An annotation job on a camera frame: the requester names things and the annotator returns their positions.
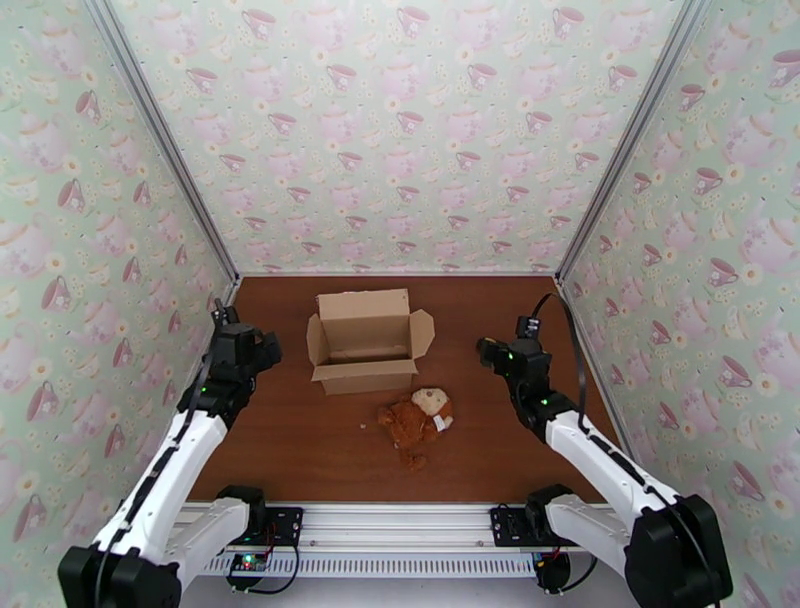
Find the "brown cardboard box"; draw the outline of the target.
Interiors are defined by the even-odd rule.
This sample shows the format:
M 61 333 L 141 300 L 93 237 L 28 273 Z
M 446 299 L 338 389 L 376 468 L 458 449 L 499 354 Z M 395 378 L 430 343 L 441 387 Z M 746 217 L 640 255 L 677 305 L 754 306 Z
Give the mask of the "brown cardboard box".
M 328 396 L 411 387 L 435 338 L 433 316 L 406 289 L 320 294 L 306 345 L 312 380 Z

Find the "brown plush toy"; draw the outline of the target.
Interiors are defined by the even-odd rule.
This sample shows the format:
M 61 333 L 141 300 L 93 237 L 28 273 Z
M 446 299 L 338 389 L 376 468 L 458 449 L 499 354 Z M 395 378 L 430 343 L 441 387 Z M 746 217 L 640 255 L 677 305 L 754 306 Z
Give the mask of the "brown plush toy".
M 380 407 L 377 422 L 387 431 L 403 465 L 417 472 L 427 464 L 421 446 L 436 441 L 451 428 L 454 407 L 443 389 L 424 387 Z

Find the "small green circuit board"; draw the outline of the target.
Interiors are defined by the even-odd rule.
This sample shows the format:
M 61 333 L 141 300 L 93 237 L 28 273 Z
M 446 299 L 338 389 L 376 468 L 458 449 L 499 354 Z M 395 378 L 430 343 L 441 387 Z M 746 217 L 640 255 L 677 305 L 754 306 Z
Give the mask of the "small green circuit board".
M 235 552 L 233 554 L 228 577 L 263 578 L 270 565 L 271 557 L 267 552 Z

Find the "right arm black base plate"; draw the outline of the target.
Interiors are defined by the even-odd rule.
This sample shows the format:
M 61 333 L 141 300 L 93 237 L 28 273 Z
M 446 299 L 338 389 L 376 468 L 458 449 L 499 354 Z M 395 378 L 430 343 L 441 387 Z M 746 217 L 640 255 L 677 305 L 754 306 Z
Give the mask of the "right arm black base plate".
M 489 511 L 490 529 L 498 548 L 534 548 L 549 545 L 548 537 L 534 529 L 525 508 L 502 503 Z

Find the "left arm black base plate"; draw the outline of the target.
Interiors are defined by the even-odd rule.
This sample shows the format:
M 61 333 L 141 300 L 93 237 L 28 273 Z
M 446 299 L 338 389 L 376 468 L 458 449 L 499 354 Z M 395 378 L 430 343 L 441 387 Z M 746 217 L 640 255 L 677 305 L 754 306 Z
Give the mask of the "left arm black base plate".
M 251 513 L 244 534 L 237 540 L 244 546 L 298 547 L 304 511 L 300 507 L 264 506 Z

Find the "wide aluminium base rail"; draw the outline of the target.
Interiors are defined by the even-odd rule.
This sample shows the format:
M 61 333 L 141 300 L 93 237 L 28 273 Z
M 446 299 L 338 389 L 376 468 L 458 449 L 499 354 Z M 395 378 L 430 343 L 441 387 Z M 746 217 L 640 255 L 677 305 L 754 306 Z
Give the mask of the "wide aluminium base rail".
M 494 503 L 281 502 L 303 510 L 299 552 L 332 554 L 493 554 Z

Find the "black round bracket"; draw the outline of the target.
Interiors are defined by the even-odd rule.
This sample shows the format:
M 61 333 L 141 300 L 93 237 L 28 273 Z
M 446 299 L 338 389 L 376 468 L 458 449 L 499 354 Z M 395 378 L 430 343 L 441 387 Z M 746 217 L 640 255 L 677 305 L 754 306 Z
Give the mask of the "black round bracket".
M 537 586 L 547 594 L 559 594 L 569 582 L 571 562 L 567 553 L 535 553 L 533 565 Z

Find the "aluminium frame post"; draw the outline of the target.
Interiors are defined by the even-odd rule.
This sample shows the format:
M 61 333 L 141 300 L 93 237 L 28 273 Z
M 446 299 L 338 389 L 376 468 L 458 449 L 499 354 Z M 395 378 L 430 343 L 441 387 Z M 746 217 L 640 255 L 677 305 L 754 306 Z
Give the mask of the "aluminium frame post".
M 683 56 L 712 4 L 712 0 L 682 0 L 680 11 L 666 38 L 654 68 L 645 83 L 634 106 L 632 114 L 622 131 L 620 140 L 609 163 L 595 188 L 592 198 L 582 216 L 578 229 L 566 249 L 562 262 L 554 273 L 557 286 L 574 267 L 578 255 L 588 239 L 589 233 L 598 221 L 605 204 L 633 159 L 641 138 L 646 133 L 656 110 L 665 95 L 667 86 L 677 71 Z
M 180 146 L 150 87 L 142 64 L 124 32 L 112 1 L 81 0 L 81 3 L 87 9 L 111 55 L 116 72 L 132 96 L 138 113 L 154 139 L 158 154 L 171 171 L 178 189 L 189 204 L 210 249 L 223 269 L 223 273 L 230 284 L 238 285 L 240 274 L 233 258 L 224 245 L 221 234 L 203 201 Z

